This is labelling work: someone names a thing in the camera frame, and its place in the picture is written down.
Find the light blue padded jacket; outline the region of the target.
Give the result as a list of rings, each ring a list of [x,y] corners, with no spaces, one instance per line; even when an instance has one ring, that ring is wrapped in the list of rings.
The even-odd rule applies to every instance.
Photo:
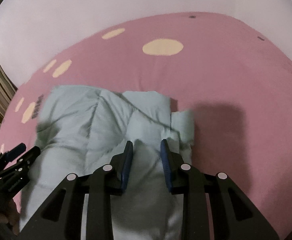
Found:
[[[179,238],[183,197],[167,189],[160,143],[167,140],[171,151],[191,162],[191,111],[172,112],[170,99],[157,92],[119,94],[88,86],[57,86],[41,108],[36,132],[41,155],[22,191],[21,227],[66,175],[93,173],[131,141],[127,189],[111,198],[114,238]]]

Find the pink polka dot bedsheet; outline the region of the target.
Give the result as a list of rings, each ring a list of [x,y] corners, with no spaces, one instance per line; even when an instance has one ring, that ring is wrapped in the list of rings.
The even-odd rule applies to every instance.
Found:
[[[35,140],[37,100],[57,85],[156,91],[192,109],[193,162],[224,171],[281,239],[292,232],[292,61],[230,16],[197,12],[128,21],[51,59],[21,85],[0,128],[0,150]]]

